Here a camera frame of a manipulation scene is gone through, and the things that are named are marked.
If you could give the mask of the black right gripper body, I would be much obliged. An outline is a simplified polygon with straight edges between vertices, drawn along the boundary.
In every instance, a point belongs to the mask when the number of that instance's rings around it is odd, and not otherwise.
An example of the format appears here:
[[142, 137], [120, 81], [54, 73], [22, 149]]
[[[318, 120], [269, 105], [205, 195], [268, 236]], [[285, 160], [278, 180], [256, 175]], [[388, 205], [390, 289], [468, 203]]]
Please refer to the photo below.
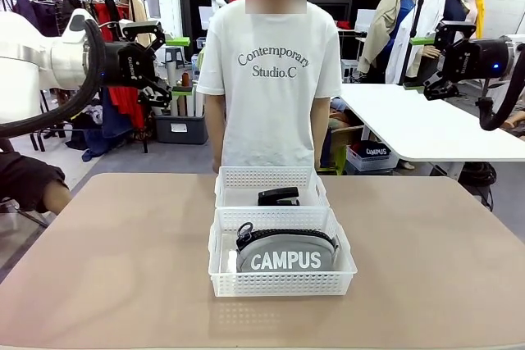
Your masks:
[[512, 61], [512, 45], [505, 39], [460, 40], [444, 52], [446, 80], [498, 79]]

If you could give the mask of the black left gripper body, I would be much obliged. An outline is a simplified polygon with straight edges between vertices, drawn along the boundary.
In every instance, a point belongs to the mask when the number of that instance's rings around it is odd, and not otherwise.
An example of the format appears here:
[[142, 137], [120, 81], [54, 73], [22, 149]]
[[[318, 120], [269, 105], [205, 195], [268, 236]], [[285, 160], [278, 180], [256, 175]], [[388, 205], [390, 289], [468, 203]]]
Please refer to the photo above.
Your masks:
[[154, 61], [156, 50], [138, 42], [104, 44], [103, 83], [107, 86], [154, 88], [158, 86]]

